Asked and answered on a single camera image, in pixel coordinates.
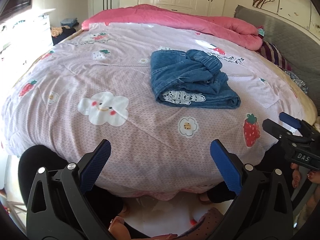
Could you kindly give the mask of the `right hand red nails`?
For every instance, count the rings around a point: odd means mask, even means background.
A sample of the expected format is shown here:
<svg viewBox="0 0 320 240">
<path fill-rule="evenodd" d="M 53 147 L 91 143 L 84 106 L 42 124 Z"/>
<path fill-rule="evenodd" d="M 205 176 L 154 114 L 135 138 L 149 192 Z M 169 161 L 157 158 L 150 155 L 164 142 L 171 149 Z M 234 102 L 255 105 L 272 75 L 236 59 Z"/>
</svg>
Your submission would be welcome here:
<svg viewBox="0 0 320 240">
<path fill-rule="evenodd" d="M 301 181 L 301 174 L 299 172 L 299 166 L 297 164 L 292 163 L 291 169 L 293 169 L 292 174 L 292 186 L 294 189 L 296 189 Z M 307 202 L 307 207 L 315 208 L 317 203 L 319 202 L 319 184 L 320 184 L 320 177 L 319 177 L 319 171 L 309 171 L 307 174 L 308 180 L 310 180 L 312 183 L 317 184 L 317 189 L 315 189 L 313 195 L 310 197 L 310 199 Z"/>
</svg>

